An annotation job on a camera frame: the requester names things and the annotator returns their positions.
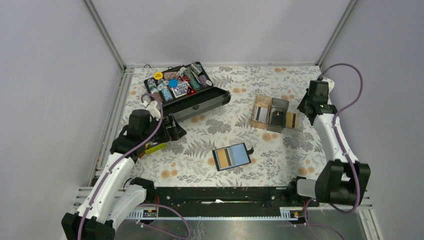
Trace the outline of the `gold credit card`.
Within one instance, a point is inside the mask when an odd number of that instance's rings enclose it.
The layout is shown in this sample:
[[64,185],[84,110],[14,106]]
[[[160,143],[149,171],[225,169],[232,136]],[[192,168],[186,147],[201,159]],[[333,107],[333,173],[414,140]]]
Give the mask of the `gold credit card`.
[[233,166],[229,148],[217,149],[215,155],[220,169],[226,169]]

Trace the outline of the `black card holder wallet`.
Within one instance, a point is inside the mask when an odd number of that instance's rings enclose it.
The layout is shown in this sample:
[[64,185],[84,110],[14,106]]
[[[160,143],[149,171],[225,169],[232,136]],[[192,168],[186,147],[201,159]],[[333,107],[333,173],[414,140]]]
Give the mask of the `black card holder wallet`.
[[[233,166],[228,167],[228,168],[224,168],[224,169],[220,169],[219,164],[218,164],[218,160],[217,160],[217,157],[216,157],[216,150],[224,149],[224,148],[230,149],[230,156],[231,156]],[[227,147],[222,147],[222,148],[214,149],[212,151],[215,166],[216,166],[216,169],[217,169],[218,172],[250,164],[252,162],[250,155],[253,154],[253,153],[254,153],[254,148],[251,147],[250,149],[248,149],[246,147],[245,143],[240,143],[240,144],[235,144],[235,145],[231,145],[231,146],[227,146]]]

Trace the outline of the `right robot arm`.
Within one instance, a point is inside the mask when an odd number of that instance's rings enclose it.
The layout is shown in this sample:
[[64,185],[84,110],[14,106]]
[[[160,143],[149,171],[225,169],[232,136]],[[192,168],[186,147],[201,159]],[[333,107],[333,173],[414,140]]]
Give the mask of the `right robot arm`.
[[287,191],[287,201],[301,205],[307,197],[320,203],[357,208],[371,176],[367,163],[359,162],[340,125],[337,108],[329,104],[327,81],[312,80],[298,105],[319,136],[327,163],[316,180],[299,178]]

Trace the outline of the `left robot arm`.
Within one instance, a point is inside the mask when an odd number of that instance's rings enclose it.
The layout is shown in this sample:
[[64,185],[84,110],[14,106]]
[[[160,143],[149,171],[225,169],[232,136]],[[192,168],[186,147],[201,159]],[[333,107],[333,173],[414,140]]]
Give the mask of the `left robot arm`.
[[161,103],[142,102],[134,110],[128,125],[113,141],[103,172],[75,213],[66,213],[61,225],[68,240],[113,240],[127,216],[139,205],[157,201],[154,183],[136,177],[116,198],[122,181],[151,142],[165,143],[172,137],[164,124]]

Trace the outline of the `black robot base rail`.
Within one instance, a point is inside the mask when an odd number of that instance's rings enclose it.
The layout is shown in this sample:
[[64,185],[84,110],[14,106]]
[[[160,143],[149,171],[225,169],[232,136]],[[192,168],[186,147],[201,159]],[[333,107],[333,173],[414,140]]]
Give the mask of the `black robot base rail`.
[[153,187],[147,190],[144,202],[168,206],[249,203],[265,207],[302,208],[308,199],[287,187]]

